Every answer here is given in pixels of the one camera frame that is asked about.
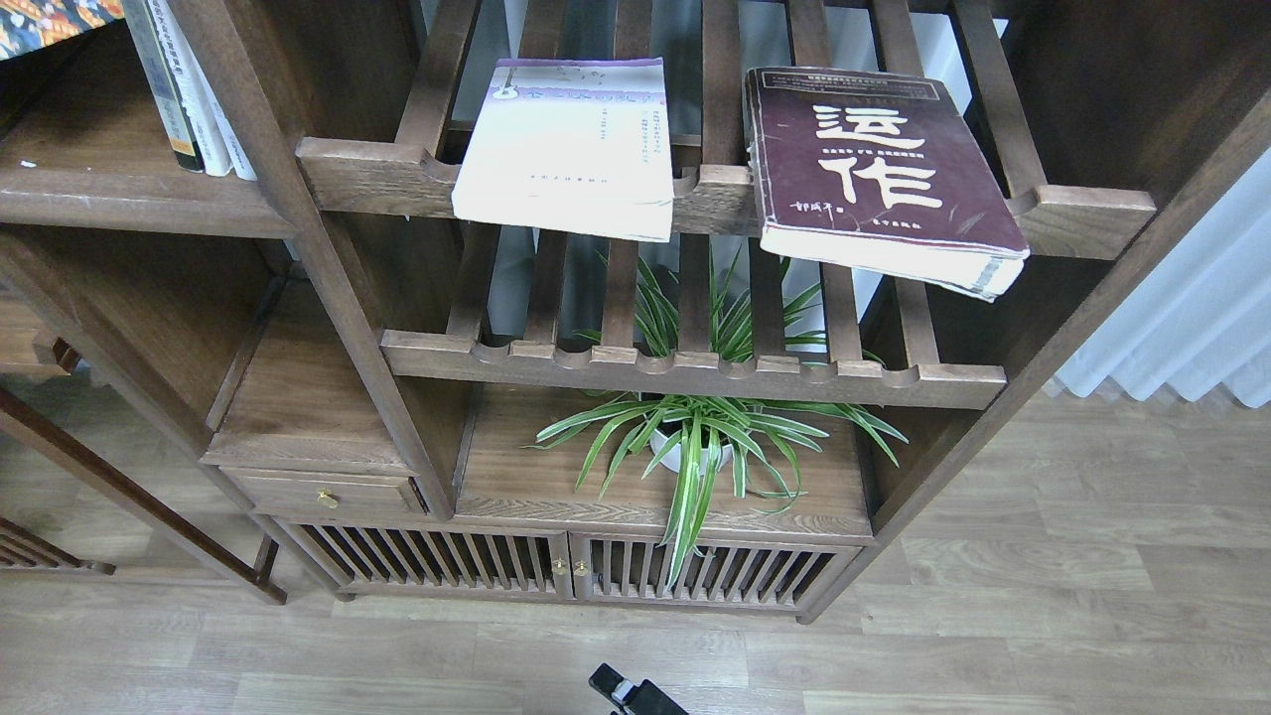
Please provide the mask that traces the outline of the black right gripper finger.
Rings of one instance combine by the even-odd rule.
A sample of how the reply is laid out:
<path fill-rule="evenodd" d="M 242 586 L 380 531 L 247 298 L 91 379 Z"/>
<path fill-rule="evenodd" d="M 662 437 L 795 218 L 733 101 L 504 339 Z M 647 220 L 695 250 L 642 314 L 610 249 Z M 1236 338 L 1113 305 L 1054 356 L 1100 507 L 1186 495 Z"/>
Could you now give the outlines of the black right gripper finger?
<path fill-rule="evenodd" d="M 613 714 L 685 715 L 688 712 L 649 679 L 634 685 L 608 665 L 608 662 L 597 665 L 588 678 L 588 685 L 616 707 Z"/>

